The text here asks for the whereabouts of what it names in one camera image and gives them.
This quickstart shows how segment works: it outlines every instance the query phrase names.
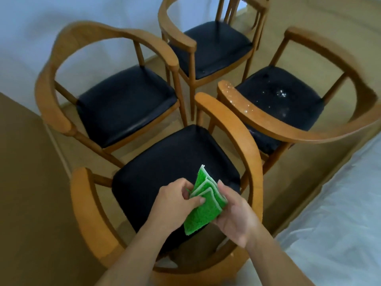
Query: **black leather seat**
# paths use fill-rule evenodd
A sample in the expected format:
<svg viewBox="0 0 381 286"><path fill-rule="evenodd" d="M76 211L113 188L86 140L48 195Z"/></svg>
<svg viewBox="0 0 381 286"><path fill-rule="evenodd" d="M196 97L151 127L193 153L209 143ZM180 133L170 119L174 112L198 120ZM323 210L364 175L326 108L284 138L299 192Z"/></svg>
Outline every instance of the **black leather seat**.
<svg viewBox="0 0 381 286"><path fill-rule="evenodd" d="M134 230L147 220L160 187L179 178L194 183L202 164L213 179L239 192L238 171L209 132L197 125L171 134L121 168L113 178L112 192ZM161 253L190 237L181 226L169 236Z"/></svg>
<svg viewBox="0 0 381 286"><path fill-rule="evenodd" d="M244 34L223 22L207 22L184 32L184 34L197 42L196 79L228 67L253 48L251 41ZM189 53L169 45L179 59L180 68L189 76Z"/></svg>
<svg viewBox="0 0 381 286"><path fill-rule="evenodd" d="M323 100L311 87L275 66L262 68L236 89L261 110L302 130L309 130L324 110ZM246 126L263 153L272 154L281 144L281 141Z"/></svg>
<svg viewBox="0 0 381 286"><path fill-rule="evenodd" d="M149 124L176 101L166 81L137 65L82 94L77 111L89 138L106 148Z"/></svg>

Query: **folded cloth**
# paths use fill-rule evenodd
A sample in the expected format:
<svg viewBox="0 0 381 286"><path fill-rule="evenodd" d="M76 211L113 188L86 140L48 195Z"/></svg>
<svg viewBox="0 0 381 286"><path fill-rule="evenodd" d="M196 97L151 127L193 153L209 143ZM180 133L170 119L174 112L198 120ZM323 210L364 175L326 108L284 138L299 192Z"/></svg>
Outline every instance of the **folded cloth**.
<svg viewBox="0 0 381 286"><path fill-rule="evenodd" d="M190 235L213 221L227 204L227 199L218 191L217 183L202 165L189 198L202 196L205 203L190 212L184 222L185 234Z"/></svg>

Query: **beige floor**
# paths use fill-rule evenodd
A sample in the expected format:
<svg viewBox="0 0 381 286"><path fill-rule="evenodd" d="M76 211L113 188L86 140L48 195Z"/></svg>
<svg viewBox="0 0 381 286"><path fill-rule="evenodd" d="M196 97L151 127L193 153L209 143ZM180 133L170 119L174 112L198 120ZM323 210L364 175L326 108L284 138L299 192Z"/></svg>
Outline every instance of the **beige floor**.
<svg viewBox="0 0 381 286"><path fill-rule="evenodd" d="M236 26L245 28L248 24L252 24L254 16L248 10L248 13L238 18ZM362 65L369 85L376 92L381 92L379 79L381 2L376 0L272 0L261 46L254 57L250 73L268 65L283 38L284 30L291 25L314 30L346 48ZM147 66L162 77L165 76L161 60L154 59ZM299 77L321 96L340 76L340 70L330 62L297 44L288 45L278 66ZM244 66L241 66L221 79L238 85L243 68ZM216 96L217 82L211 82L197 91ZM182 81L181 85L186 108L189 111L189 89L185 82ZM348 81L326 106L313 130L326 130L345 123L350 118L354 106L355 91ZM69 118L83 130L74 106L67 106L64 110ZM152 144L181 128L180 116L176 112L155 129L114 154L122 161L128 162ZM117 169L75 139L56 132L53 134L71 170L85 166L95 173L111 177ZM284 217L295 208L295 205L319 183L364 134L364 132L358 133L330 144L297 144L286 152L264 178L264 224L267 228L271 231L276 229ZM219 129L213 136L242 173L243 165L227 136ZM129 241L134 232L117 206L110 190L99 187L98 193L112 225L126 241ZM214 229L211 232L213 235L219 235ZM205 235L210 241L213 240L209 232ZM193 252L193 256L197 255L194 254L197 252L194 250L195 244L189 247L192 251L188 251L188 254ZM178 260L192 261L188 256L187 259L183 256L178 257Z"/></svg>

